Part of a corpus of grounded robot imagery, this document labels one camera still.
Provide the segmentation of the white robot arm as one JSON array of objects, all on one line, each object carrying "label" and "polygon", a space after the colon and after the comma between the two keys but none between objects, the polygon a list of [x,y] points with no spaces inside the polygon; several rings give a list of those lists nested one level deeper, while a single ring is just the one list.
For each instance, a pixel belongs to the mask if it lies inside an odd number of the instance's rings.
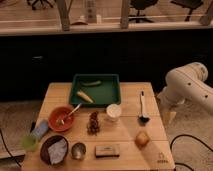
[{"label": "white robot arm", "polygon": [[170,70],[165,77],[166,86],[158,98],[163,107],[169,109],[191,100],[213,116],[213,88],[205,84],[207,67],[200,62]]}]

